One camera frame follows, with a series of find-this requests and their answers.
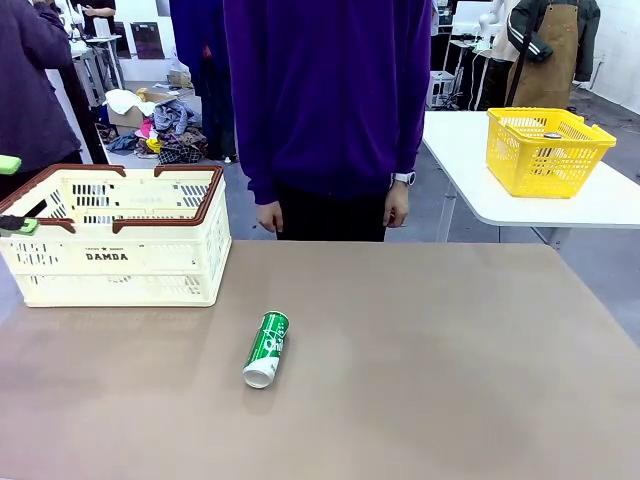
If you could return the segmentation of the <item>person's left hand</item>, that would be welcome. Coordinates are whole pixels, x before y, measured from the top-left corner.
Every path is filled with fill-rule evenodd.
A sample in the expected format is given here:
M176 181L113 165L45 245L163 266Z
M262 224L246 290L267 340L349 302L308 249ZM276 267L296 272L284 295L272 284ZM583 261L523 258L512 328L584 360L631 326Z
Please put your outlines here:
M399 228L408 213L409 187L403 182L394 182L386 196L383 225L386 228Z

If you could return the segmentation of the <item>person's right hand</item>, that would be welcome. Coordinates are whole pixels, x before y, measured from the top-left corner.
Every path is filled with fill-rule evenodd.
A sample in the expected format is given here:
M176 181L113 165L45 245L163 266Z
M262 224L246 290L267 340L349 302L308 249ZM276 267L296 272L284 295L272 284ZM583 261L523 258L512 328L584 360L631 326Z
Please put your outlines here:
M278 201L257 206L257 220L268 232L281 233L283 230L283 215Z

